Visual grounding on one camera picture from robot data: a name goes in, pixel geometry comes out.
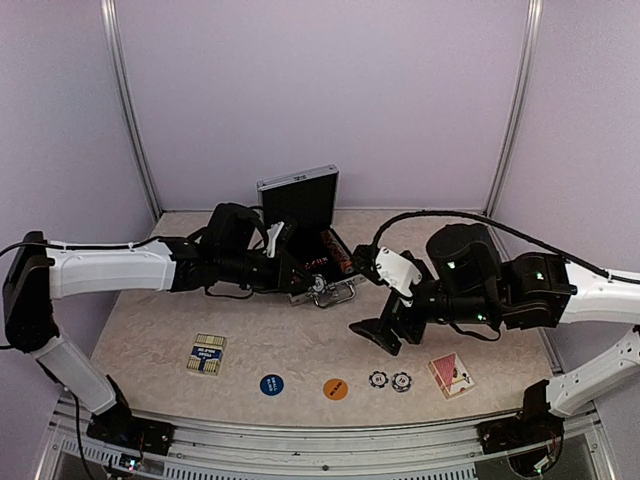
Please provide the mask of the blue white poker chip stack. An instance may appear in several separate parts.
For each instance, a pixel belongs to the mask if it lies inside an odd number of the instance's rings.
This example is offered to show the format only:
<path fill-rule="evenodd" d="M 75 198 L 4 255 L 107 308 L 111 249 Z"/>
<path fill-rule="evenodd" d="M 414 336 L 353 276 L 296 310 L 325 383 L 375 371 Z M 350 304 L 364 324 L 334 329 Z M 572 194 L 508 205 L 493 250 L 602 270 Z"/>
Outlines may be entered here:
<path fill-rule="evenodd" d="M 375 389 L 385 388 L 388 383 L 389 377 L 383 371 L 374 371 L 369 375 L 369 384 Z"/>

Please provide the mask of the aluminium poker chip case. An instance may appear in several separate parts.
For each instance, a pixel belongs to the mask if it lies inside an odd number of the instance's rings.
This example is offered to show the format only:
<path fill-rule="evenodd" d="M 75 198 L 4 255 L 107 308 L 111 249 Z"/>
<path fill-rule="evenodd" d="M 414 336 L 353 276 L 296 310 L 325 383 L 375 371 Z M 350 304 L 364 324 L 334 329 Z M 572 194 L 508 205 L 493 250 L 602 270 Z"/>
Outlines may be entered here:
<path fill-rule="evenodd" d="M 326 309 L 344 303 L 355 298 L 356 286 L 364 281 L 355 269 L 350 275 L 343 274 L 320 238 L 322 231 L 332 230 L 351 254 L 333 228 L 338 179 L 338 167 L 329 164 L 257 182 L 265 223 L 295 221 L 296 228 L 287 242 L 286 251 L 303 266 L 319 257 L 329 259 L 326 265 L 307 270 L 314 284 L 308 286 L 306 292 L 289 294 L 293 305 L 312 302 Z"/>

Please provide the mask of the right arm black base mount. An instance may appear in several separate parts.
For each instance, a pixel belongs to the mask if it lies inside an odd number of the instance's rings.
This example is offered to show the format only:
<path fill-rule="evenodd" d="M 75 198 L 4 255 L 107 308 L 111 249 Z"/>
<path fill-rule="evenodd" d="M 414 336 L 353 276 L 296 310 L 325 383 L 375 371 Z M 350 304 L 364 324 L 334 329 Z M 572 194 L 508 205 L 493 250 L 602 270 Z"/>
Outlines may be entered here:
<path fill-rule="evenodd" d="M 485 455 L 547 442 L 552 438 L 546 424 L 525 421 L 520 414 L 481 422 L 476 430 Z"/>

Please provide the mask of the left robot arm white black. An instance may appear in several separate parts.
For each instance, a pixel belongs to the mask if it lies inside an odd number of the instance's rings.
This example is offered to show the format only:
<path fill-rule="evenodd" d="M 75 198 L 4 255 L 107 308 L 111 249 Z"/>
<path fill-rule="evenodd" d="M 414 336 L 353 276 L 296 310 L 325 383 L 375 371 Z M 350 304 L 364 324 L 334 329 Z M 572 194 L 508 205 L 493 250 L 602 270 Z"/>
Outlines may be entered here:
<path fill-rule="evenodd" d="M 124 290 L 207 290 L 218 282 L 266 293 L 306 290 L 312 274 L 285 249 L 294 228 L 292 220 L 266 226 L 256 210 L 221 203 L 206 226 L 186 237 L 91 245 L 53 242 L 31 231 L 7 248 L 15 254 L 2 287 L 8 346 L 31 355 L 115 442 L 133 443 L 139 421 L 116 382 L 61 332 L 53 300 Z"/>

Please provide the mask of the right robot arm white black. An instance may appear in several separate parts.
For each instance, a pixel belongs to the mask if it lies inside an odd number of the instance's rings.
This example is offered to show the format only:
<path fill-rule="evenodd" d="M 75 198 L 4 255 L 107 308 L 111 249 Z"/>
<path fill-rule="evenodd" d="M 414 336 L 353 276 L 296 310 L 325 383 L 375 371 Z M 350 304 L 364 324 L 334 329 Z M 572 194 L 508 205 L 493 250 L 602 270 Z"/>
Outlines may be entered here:
<path fill-rule="evenodd" d="M 502 329 L 555 328 L 612 322 L 629 330 L 612 347 L 574 370 L 524 392 L 518 414 L 483 422 L 486 451 L 557 437 L 564 420 L 639 370 L 639 276 L 597 267 L 511 227 L 453 212 L 426 242 L 428 263 L 380 246 L 383 233 L 414 217 L 446 217 L 446 210 L 403 213 L 385 222 L 370 244 L 356 247 L 356 270 L 390 290 L 383 313 L 349 328 L 397 355 L 400 342 L 421 342 L 427 324 L 459 331 L 464 324 Z"/>

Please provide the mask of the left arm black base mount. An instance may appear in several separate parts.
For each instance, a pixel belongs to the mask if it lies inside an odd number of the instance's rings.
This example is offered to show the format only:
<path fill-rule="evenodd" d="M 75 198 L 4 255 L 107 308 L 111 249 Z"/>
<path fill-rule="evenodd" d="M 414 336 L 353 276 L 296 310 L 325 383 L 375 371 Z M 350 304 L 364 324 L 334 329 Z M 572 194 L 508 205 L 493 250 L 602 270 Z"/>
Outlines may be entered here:
<path fill-rule="evenodd" d="M 161 456 L 168 455 L 174 432 L 171 423 L 135 416 L 123 405 L 93 414 L 87 428 L 89 438 Z"/>

